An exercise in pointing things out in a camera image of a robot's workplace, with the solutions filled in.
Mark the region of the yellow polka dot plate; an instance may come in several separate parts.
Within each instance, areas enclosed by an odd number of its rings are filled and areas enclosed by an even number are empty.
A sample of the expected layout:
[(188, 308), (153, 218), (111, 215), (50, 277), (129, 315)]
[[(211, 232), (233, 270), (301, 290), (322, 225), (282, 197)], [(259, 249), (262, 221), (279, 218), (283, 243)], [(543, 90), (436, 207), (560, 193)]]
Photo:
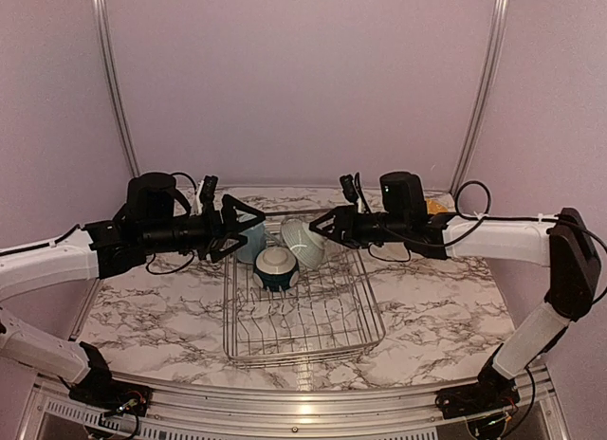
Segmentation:
[(426, 207), (427, 207), (428, 214), (432, 214), (432, 215), (436, 215), (438, 213), (449, 212), (449, 209), (445, 205), (441, 204), (440, 202), (438, 202), (434, 199), (430, 199), (430, 198), (426, 199)]

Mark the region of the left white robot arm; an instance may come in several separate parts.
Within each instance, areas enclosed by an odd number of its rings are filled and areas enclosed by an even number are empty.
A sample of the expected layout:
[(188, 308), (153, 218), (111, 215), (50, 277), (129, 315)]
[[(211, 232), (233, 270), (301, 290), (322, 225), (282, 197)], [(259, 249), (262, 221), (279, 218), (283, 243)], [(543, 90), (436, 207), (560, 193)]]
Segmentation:
[[(216, 207), (217, 182), (217, 177), (206, 176), (193, 205), (177, 188), (173, 174), (132, 178), (125, 203), (112, 219), (2, 250), (2, 301), (56, 284), (109, 279), (162, 253), (222, 260), (247, 243), (246, 230), (265, 216), (229, 194)], [(101, 407), (113, 406), (120, 398), (120, 386), (96, 347), (59, 339), (8, 310), (1, 312), (1, 356), (62, 378)]]

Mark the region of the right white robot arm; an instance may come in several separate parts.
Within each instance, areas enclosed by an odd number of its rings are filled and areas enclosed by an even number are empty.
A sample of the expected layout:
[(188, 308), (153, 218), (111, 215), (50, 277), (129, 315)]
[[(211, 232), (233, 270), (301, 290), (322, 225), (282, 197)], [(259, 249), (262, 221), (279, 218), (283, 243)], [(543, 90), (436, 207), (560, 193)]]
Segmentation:
[(354, 249), (400, 243), (427, 259), (480, 258), (496, 273), (507, 297), (514, 292), (506, 283), (522, 280), (515, 269), (547, 284), (533, 289), (537, 306), (527, 309), (471, 386), (469, 400), (480, 410), (502, 399), (507, 384), (606, 296), (598, 286), (606, 279), (601, 260), (606, 245), (574, 208), (523, 216), (496, 216), (489, 209), (431, 213), (420, 177), (391, 172), (379, 180), (382, 211), (371, 211), (358, 175), (345, 175), (340, 183), (347, 205), (309, 226), (333, 243)]

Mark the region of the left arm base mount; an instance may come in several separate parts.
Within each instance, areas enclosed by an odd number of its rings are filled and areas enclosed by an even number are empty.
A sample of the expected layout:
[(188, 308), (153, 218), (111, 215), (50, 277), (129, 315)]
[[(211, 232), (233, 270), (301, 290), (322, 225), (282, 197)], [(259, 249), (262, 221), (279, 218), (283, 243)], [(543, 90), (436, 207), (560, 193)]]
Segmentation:
[(80, 383), (69, 390), (72, 400), (105, 410), (108, 416), (122, 413), (144, 417), (152, 390), (148, 386), (118, 380), (105, 383)]

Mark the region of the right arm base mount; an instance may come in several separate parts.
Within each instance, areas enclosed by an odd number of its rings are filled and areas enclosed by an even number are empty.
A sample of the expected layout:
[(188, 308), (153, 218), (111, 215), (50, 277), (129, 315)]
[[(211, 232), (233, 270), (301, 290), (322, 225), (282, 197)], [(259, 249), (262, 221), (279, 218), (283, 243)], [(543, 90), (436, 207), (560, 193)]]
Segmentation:
[(445, 419), (453, 419), (514, 406), (520, 400), (516, 388), (508, 387), (496, 393), (492, 388), (473, 383), (439, 390), (434, 404)]

